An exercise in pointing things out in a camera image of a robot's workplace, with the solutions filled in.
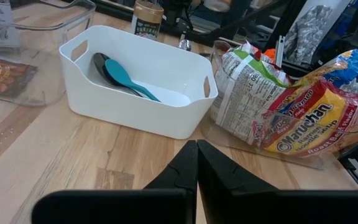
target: white plastic bin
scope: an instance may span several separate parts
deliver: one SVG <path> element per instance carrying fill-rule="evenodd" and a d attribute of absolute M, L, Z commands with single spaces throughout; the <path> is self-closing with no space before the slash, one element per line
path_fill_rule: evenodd
<path fill-rule="evenodd" d="M 71 54 L 84 42 L 84 54 L 72 60 Z M 95 53 L 117 60 L 161 103 L 115 90 L 96 70 Z M 70 108 L 131 128 L 186 139 L 218 95 L 206 58 L 111 27 L 90 27 L 62 45 L 60 55 Z"/>

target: orange object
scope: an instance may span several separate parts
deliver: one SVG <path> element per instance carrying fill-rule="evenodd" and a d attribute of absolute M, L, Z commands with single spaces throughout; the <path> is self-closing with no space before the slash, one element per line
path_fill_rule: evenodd
<path fill-rule="evenodd" d="M 264 55 L 268 56 L 273 60 L 273 62 L 275 62 L 276 49 L 268 49 L 265 51 Z"/>

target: snack bag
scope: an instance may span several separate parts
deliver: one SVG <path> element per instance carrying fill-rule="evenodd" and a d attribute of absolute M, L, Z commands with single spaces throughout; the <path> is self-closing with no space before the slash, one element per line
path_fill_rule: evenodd
<path fill-rule="evenodd" d="M 296 157 L 338 151 L 358 141 L 358 95 L 346 93 L 320 77 L 298 88 L 294 100 L 275 116 L 261 145 L 265 150 Z"/>
<path fill-rule="evenodd" d="M 273 62 L 275 60 L 275 54 L 276 54 L 276 49 L 267 49 L 264 53 L 264 55 L 272 59 Z"/>
<path fill-rule="evenodd" d="M 36 67 L 0 58 L 0 96 L 15 97 L 34 77 Z"/>
<path fill-rule="evenodd" d="M 271 59 L 268 55 L 262 54 L 262 52 L 257 47 L 254 47 L 248 41 L 246 41 L 245 44 L 243 44 L 241 46 L 238 46 L 238 47 L 235 47 L 235 48 L 229 50 L 228 53 L 233 52 L 233 51 L 236 51 L 237 53 L 238 52 L 246 52 L 251 55 L 256 55 L 257 60 L 261 60 L 261 61 L 267 62 L 267 63 L 273 63 L 273 59 Z"/>
<path fill-rule="evenodd" d="M 296 90 L 287 85 L 290 82 L 285 73 L 240 50 L 223 55 L 215 79 L 219 94 L 210 117 L 253 146 L 260 146 L 269 110 L 283 108 L 286 97 Z"/>
<path fill-rule="evenodd" d="M 329 82 L 332 82 L 336 88 L 345 90 L 343 89 L 343 86 L 349 86 L 350 82 L 355 80 L 355 78 L 358 76 L 358 50 L 354 49 L 344 52 L 343 54 L 338 55 L 336 58 L 328 62 L 326 66 L 329 66 L 330 63 L 338 61 L 345 62 L 346 68 L 325 74 L 324 78 Z"/>
<path fill-rule="evenodd" d="M 338 55 L 325 65 L 302 77 L 298 83 L 313 83 L 323 76 L 336 88 L 358 93 L 358 50 L 350 50 Z"/>

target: maruchan logo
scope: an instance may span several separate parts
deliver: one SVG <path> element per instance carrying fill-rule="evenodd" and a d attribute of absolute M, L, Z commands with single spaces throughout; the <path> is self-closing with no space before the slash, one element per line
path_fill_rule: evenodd
<path fill-rule="evenodd" d="M 290 120 L 288 118 L 284 118 L 284 117 L 281 117 L 281 116 L 279 116 L 278 118 L 279 118 L 279 120 L 274 125 L 274 127 L 272 129 L 269 129 L 266 132 L 264 140 L 263 140 L 264 142 L 270 142 L 270 140 L 272 139 L 272 135 L 274 133 L 281 134 L 281 133 L 283 133 L 284 131 L 286 131 L 289 128 L 288 124 L 290 124 Z"/>
<path fill-rule="evenodd" d="M 292 145 L 287 144 L 287 143 L 284 143 L 284 142 L 279 142 L 279 143 L 277 144 L 277 149 L 278 149 L 280 152 L 288 152 L 288 151 L 291 151 L 291 150 L 292 150 Z"/>
<path fill-rule="evenodd" d="M 257 141 L 257 142 L 260 142 L 260 137 L 261 137 L 261 135 L 262 135 L 262 128 L 263 128 L 263 124 L 256 124 L 255 125 L 255 127 L 256 127 L 256 130 L 255 130 L 255 141 Z"/>
<path fill-rule="evenodd" d="M 301 137 L 307 133 L 309 129 L 314 126 L 314 124 L 320 121 L 326 115 L 326 113 L 331 111 L 333 108 L 334 105 L 321 103 L 311 113 L 305 115 L 305 122 L 295 128 L 292 133 L 286 135 L 279 143 L 277 143 L 277 149 L 280 152 L 288 152 L 292 150 L 292 144 L 301 139 Z"/>

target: wooden countertop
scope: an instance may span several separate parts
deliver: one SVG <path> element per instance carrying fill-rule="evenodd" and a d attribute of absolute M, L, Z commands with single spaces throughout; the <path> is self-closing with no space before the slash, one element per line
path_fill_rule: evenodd
<path fill-rule="evenodd" d="M 37 13 L 40 20 L 47 21 L 48 11 Z M 98 13 L 94 24 L 123 30 L 130 26 Z M 161 34 L 160 38 L 166 44 L 178 44 L 176 37 Z M 211 51 L 196 43 L 192 49 Z M 191 139 L 201 138 L 198 128 Z M 34 203 L 56 190 L 141 189 L 185 142 L 78 115 L 69 109 L 65 97 L 45 108 L 0 101 L 0 223 L 29 223 Z M 227 147 L 219 149 L 280 189 L 358 189 L 339 162 L 317 170 Z M 198 223 L 205 223 L 201 200 L 198 205 Z"/>

